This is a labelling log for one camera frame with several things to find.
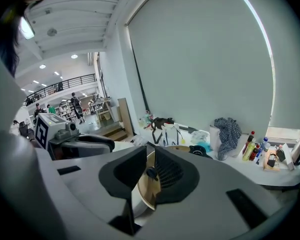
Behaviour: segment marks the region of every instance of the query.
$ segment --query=ceiling light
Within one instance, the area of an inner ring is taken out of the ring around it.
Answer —
[[[24,18],[21,17],[19,30],[23,34],[24,38],[29,40],[35,36],[35,32],[29,22]]]

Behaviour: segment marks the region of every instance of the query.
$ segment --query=wooden board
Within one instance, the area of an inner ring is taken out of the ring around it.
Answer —
[[[126,98],[118,98],[118,102],[119,102],[122,122],[124,124],[124,129],[129,136],[133,136],[134,132],[132,130],[127,100],[126,100]]]

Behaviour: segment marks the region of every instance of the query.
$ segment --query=plaid cloth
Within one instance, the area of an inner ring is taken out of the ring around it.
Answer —
[[[223,117],[214,120],[214,126],[220,129],[221,146],[218,151],[218,159],[223,160],[224,154],[237,148],[241,136],[241,129],[231,117]]]

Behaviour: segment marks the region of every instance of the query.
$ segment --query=railing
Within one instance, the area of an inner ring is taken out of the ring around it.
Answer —
[[[50,86],[47,86],[43,89],[37,90],[34,93],[30,94],[26,100],[24,101],[24,106],[29,106],[32,103],[36,103],[40,99],[43,99],[49,95],[55,94],[57,92],[61,92],[63,90],[96,82],[96,74],[87,74],[79,77],[75,77],[69,80],[65,80],[62,82],[58,82],[55,84],[52,84]]]

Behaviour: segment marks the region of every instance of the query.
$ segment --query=plastic bag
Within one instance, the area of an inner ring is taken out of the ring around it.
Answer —
[[[148,141],[142,138],[141,135],[134,136],[130,142],[136,147],[145,146],[148,143]]]
[[[202,130],[195,130],[192,133],[191,142],[197,144],[199,142],[207,142],[208,133]]]

